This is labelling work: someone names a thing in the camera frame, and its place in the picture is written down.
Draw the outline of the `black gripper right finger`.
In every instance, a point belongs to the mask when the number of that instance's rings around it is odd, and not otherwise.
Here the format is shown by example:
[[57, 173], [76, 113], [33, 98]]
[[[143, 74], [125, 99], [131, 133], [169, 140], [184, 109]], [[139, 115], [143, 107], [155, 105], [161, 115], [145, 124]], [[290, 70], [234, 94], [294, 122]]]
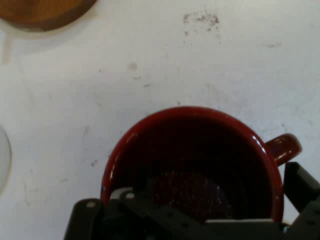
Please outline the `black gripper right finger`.
[[299, 163], [288, 162], [284, 171], [284, 193], [299, 215], [284, 234], [285, 240], [320, 238], [320, 183]]

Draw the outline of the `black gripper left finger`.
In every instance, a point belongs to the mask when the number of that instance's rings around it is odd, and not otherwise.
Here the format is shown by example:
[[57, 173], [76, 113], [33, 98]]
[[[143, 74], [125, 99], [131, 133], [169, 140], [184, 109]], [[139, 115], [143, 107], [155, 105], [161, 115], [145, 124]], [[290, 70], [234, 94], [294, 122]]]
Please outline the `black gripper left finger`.
[[282, 223], [271, 219], [206, 220], [201, 223], [171, 206], [156, 206], [131, 188], [115, 190], [107, 204], [78, 201], [66, 240], [282, 240]]

